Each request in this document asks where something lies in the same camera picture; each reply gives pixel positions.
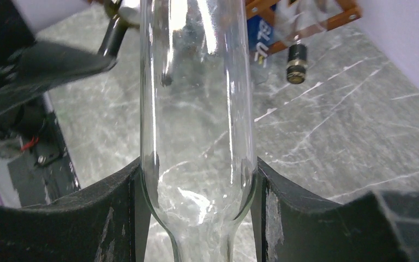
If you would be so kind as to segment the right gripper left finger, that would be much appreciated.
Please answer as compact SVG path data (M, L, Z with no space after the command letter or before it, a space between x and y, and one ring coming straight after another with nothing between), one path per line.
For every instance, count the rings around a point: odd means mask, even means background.
M0 206L0 261L144 261L140 161L49 205Z

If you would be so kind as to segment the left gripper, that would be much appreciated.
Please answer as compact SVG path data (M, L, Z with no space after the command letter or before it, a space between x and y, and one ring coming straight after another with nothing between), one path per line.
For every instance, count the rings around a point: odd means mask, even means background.
M115 58L35 37L13 1L0 1L0 114L59 85L110 70Z

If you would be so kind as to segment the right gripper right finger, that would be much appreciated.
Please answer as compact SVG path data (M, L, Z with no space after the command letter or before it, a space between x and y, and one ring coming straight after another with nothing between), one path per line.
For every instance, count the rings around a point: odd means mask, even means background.
M258 261L419 261L419 192L339 204L259 160L251 216Z

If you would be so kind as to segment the dark small bottle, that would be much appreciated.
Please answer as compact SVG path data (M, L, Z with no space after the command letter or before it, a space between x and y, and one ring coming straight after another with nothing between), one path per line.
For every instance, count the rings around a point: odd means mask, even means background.
M293 44L288 49L286 65L286 80L294 85L303 83L307 74L307 47L303 44Z

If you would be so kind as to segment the clear square glass bottle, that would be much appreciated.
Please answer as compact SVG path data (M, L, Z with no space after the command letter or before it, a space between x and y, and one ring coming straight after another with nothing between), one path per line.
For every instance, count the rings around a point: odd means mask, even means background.
M335 1L282 0L274 11L274 35L286 46L312 47L327 32L327 21L339 10Z

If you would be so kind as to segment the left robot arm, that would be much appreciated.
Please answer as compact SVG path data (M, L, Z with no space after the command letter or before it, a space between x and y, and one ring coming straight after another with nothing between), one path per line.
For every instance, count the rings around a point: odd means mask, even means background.
M80 190L49 91L110 70L126 27L111 16L98 52L36 39L0 1L0 205L49 204Z

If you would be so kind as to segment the blue plastic water bottle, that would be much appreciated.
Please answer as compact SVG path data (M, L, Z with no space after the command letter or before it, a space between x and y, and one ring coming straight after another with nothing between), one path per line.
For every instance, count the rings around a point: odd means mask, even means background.
M271 68L270 46L274 43L273 27L260 16L247 21L250 71L253 83L265 82Z

